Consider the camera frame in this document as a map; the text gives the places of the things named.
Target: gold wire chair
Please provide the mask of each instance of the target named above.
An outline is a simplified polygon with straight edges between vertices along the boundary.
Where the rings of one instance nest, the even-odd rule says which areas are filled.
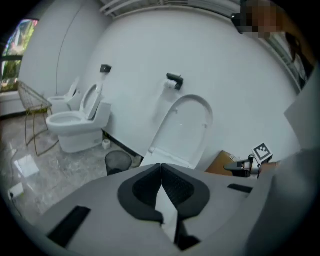
[[[20,99],[22,101],[22,105],[25,108],[26,111],[26,116],[25,116],[25,144],[28,146],[30,142],[33,140],[34,141],[34,148],[35,148],[35,153],[39,157],[43,155],[44,153],[48,152],[51,150],[59,140],[53,144],[51,147],[46,149],[45,151],[38,153],[37,151],[37,144],[36,144],[36,137],[46,131],[48,131],[48,126],[46,122],[46,116],[45,114],[51,111],[52,104],[47,101],[43,96],[41,96],[39,93],[37,93],[35,90],[27,86],[24,82],[18,81],[18,92],[20,95]],[[35,129],[35,120],[36,120],[36,114],[42,114],[44,118],[44,123],[46,126],[45,130],[42,130],[36,134],[36,129]],[[33,115],[33,137],[27,141],[27,119],[29,115]]]

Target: white wall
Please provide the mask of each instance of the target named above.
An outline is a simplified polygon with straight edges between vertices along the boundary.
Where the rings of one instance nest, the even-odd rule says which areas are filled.
[[[142,156],[170,106],[187,94],[203,97],[213,111],[199,168],[206,169],[221,150],[248,157],[260,142],[273,150],[274,160],[300,149],[284,116],[296,98],[291,80],[265,48],[228,21],[168,10],[119,19],[93,52],[86,85],[101,79],[101,64],[112,66],[103,88],[112,103],[106,131]],[[162,95],[167,73],[184,78],[171,99]]]
[[[0,117],[26,111],[17,91],[0,93]]]
[[[111,22],[100,7],[95,0],[56,0],[34,30],[19,79],[46,98],[65,94]]]

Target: white toilet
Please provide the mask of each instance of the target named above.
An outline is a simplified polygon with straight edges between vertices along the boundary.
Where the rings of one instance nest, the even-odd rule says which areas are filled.
[[[102,143],[102,128],[107,126],[111,114],[111,104],[101,101],[102,86],[98,82],[89,88],[79,111],[60,112],[46,119],[64,152],[75,153]]]
[[[52,104],[51,111],[53,114],[79,110],[80,103],[83,97],[82,92],[77,89],[79,80],[79,77],[74,80],[69,92],[66,95],[48,98],[48,101]]]
[[[212,132],[213,112],[201,97],[186,95],[179,98],[166,114],[141,166],[174,164],[195,169]],[[161,186],[155,209],[162,213],[163,231],[173,242],[178,212]]]

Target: toilet paper holder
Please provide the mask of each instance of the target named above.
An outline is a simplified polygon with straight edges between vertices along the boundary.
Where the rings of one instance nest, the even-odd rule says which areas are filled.
[[[177,91],[180,91],[182,85],[184,84],[184,79],[181,77],[181,75],[167,73],[166,77],[171,81],[175,81],[176,85],[175,85],[174,89]]]

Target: toilet lid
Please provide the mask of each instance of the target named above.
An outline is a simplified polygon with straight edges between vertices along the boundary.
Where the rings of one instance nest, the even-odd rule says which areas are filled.
[[[196,95],[183,96],[170,108],[151,148],[162,150],[169,158],[174,156],[195,168],[206,148],[212,122],[212,110],[204,99]]]
[[[69,92],[68,92],[68,94],[67,94],[67,98],[68,98],[68,99],[71,99],[71,98],[75,95],[76,90],[77,90],[77,86],[78,86],[78,83],[79,83],[79,80],[80,80],[80,78],[77,77],[77,78],[74,80],[74,82],[72,83],[72,85],[71,85],[71,87],[70,87],[70,90],[69,90]]]
[[[80,112],[84,113],[86,119],[90,120],[94,117],[101,100],[101,92],[101,82],[95,83],[86,91],[80,105]]]

